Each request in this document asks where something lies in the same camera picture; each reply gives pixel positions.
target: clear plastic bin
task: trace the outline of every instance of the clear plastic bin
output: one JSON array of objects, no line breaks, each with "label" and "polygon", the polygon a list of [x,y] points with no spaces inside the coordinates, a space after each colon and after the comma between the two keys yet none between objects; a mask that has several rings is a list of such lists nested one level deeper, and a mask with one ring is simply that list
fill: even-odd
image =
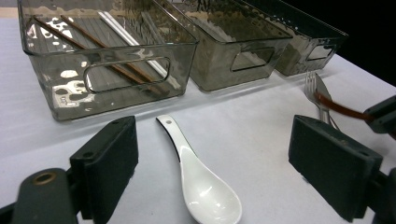
[{"label": "clear plastic bin", "polygon": [[233,0],[156,1],[199,39],[191,78],[201,91],[269,77],[291,40],[287,32]]},{"label": "clear plastic bin", "polygon": [[235,0],[293,36],[276,64],[284,76],[322,69],[348,35],[280,0]]},{"label": "clear plastic bin", "polygon": [[18,7],[22,48],[55,119],[184,94],[198,40],[157,2],[19,0]]}]

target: white tabletop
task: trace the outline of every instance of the white tabletop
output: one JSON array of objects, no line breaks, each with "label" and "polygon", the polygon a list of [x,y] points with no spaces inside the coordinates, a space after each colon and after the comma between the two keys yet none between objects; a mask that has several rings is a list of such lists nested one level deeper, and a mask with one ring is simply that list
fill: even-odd
[{"label": "white tabletop", "polygon": [[[0,20],[0,207],[20,183],[43,169],[70,167],[69,157],[113,119],[136,116],[139,163],[109,223],[196,223],[183,201],[177,154],[155,119],[171,115],[200,160],[225,180],[243,205],[240,223],[347,223],[289,163],[294,115],[318,118],[304,95],[304,75],[267,79],[204,93],[189,81],[184,95],[67,122],[50,114],[17,19]],[[395,87],[334,55],[318,71],[334,101],[358,111],[396,94]],[[361,120],[331,112],[341,131],[396,167],[396,142]],[[363,219],[372,223],[368,208]],[[80,223],[92,223],[80,220]]]}]

